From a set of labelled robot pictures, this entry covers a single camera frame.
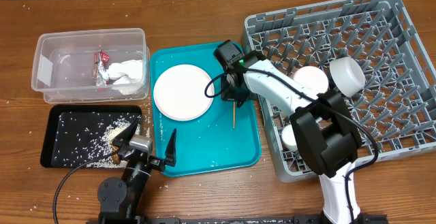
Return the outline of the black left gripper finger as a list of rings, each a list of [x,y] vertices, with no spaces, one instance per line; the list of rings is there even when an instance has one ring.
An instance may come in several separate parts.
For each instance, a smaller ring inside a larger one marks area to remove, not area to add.
[[[112,140],[113,146],[123,146],[125,144],[129,144],[129,141],[136,134],[136,129],[140,124],[140,119],[137,118],[134,120],[128,127],[126,127],[122,132],[114,137]]]
[[[169,165],[171,167],[174,167],[176,165],[176,132],[177,129],[174,129],[165,151],[166,165]]]

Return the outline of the wooden chopstick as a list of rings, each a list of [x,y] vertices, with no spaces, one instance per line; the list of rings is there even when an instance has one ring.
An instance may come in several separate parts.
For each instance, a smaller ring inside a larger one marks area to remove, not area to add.
[[[232,102],[232,128],[236,127],[236,102]]]

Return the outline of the red foil wrapper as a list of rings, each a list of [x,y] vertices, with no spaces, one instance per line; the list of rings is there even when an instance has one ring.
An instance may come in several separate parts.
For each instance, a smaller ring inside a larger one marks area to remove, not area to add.
[[[96,52],[94,55],[92,77],[96,86],[107,85],[110,79],[106,69],[106,63],[109,59],[110,57],[101,50]]]

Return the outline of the pink round plate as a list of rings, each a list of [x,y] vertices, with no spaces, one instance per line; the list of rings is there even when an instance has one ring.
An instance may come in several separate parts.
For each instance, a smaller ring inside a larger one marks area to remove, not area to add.
[[[211,77],[195,65],[175,65],[165,70],[153,88],[157,109],[175,121],[202,116],[211,106],[215,93]]]

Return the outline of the white napkin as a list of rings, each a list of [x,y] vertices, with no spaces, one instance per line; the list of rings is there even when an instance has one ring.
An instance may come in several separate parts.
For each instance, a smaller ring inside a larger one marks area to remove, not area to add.
[[[143,74],[142,60],[128,60],[121,63],[112,63],[108,66],[109,79],[113,80],[114,90],[123,95],[131,95],[141,88]]]

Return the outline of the pink small bowl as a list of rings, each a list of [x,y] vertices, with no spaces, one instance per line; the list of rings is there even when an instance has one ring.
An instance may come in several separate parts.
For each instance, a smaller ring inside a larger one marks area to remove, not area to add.
[[[292,79],[319,93],[325,93],[329,87],[328,76],[314,66],[301,67],[293,74]]]

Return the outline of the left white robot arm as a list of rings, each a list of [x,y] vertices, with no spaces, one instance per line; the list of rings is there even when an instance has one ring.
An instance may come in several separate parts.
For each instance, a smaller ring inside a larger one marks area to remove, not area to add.
[[[151,223],[137,211],[147,180],[153,170],[163,172],[166,167],[176,165],[176,132],[170,136],[165,157],[152,155],[151,139],[136,134],[139,120],[136,119],[112,140],[118,150],[115,155],[126,160],[120,178],[105,179],[97,190],[100,202],[99,223]]]

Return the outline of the grey small bowl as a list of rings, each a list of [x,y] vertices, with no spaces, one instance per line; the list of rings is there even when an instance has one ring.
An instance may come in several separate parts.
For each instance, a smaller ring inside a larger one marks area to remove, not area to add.
[[[352,97],[365,86],[364,73],[353,58],[343,57],[330,62],[330,75],[339,91]]]

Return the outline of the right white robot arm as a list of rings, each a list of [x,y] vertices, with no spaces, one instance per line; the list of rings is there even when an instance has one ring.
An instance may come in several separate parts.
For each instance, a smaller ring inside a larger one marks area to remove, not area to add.
[[[213,55],[223,68],[218,75],[221,90],[217,96],[239,108],[252,94],[258,94],[287,113],[292,129],[287,138],[320,178],[323,220],[356,223],[360,208],[353,173],[357,150],[362,146],[361,127],[342,98],[355,92],[318,91],[280,72],[261,52],[245,54],[229,39],[218,45]]]

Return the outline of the white cup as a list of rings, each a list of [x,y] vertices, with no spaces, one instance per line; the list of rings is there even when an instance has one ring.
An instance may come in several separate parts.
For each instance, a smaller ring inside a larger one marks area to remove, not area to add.
[[[296,138],[294,136],[294,131],[292,125],[286,125],[281,131],[281,140],[285,147],[295,152],[298,150],[298,146],[296,143]]]

